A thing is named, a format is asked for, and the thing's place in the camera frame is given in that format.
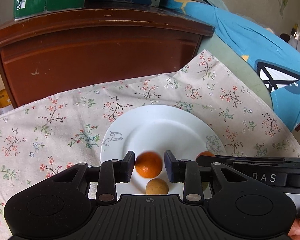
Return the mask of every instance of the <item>wooden furniture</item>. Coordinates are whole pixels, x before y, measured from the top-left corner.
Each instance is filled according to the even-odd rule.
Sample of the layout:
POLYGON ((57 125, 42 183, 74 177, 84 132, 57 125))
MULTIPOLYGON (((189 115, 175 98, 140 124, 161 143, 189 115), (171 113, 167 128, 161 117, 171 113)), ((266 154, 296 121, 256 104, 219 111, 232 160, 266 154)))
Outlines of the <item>wooden furniture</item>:
POLYGON ((106 3, 0 27, 0 73, 14 107, 101 82, 178 71, 214 28, 159 8, 106 3))

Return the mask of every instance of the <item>blue fabric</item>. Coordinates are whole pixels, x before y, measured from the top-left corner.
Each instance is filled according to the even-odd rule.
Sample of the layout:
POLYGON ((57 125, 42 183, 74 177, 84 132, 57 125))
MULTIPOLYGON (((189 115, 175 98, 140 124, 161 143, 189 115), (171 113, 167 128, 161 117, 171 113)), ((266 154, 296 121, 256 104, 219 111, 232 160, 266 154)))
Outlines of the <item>blue fabric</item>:
MULTIPOLYGON (((300 53, 261 26, 228 11, 189 0, 163 0, 166 8, 184 13, 216 28, 215 33, 257 71, 262 60, 300 75, 300 53)), ((300 81, 270 93, 274 112, 293 130, 300 122, 300 81)))

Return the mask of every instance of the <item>black device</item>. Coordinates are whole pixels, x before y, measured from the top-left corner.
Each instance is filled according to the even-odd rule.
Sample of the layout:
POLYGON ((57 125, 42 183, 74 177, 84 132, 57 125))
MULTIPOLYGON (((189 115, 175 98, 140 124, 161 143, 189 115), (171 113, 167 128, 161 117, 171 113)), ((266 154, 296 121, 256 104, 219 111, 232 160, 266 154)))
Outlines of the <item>black device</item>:
POLYGON ((199 166, 166 151, 169 180, 184 183, 182 200, 179 195, 117 200, 115 184, 130 181, 134 160, 129 151, 122 161, 100 167, 78 163, 14 195, 4 209, 10 239, 290 239, 293 201, 218 161, 199 166), (210 182, 209 200, 202 181, 210 182), (87 197, 91 182, 98 182, 96 199, 87 197))

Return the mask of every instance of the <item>tablecloth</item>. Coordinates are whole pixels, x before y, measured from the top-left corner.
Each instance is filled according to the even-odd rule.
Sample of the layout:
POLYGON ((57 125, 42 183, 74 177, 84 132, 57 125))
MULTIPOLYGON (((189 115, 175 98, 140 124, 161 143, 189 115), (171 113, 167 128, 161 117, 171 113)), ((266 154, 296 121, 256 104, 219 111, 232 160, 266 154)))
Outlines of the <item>tablecloth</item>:
MULTIPOLYGON (((150 104, 202 119, 225 146, 226 152, 214 147, 215 154, 300 157, 299 144, 275 113, 204 50, 177 73, 71 90, 0 116, 0 239, 10 237, 3 211, 11 196, 75 163, 99 166, 111 123, 150 104)), ((113 132, 107 144, 119 136, 113 132)))

